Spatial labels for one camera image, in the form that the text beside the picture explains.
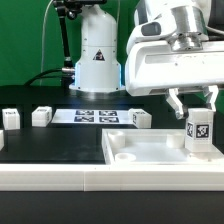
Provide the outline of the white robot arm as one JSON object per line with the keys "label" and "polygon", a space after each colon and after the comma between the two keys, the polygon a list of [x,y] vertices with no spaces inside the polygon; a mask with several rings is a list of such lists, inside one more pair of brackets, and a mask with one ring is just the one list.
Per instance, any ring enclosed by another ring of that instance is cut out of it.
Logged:
{"label": "white robot arm", "polygon": [[[126,91],[164,94],[179,119],[190,111],[178,95],[202,91],[215,111],[218,87],[224,84],[224,41],[209,39],[211,10],[212,0],[140,0],[126,45]],[[82,54],[72,88],[113,92],[120,84],[116,22],[97,5],[85,6],[82,16]]]}

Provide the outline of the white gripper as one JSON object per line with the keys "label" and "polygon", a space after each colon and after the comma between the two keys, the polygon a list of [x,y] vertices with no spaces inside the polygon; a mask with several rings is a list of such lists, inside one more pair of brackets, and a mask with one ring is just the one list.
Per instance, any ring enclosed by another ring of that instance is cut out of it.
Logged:
{"label": "white gripper", "polygon": [[181,120],[186,108],[178,89],[204,87],[206,105],[216,111],[218,86],[224,84],[224,40],[210,40],[202,24],[154,20],[137,25],[126,51],[125,84],[130,95],[166,91],[167,103]]}

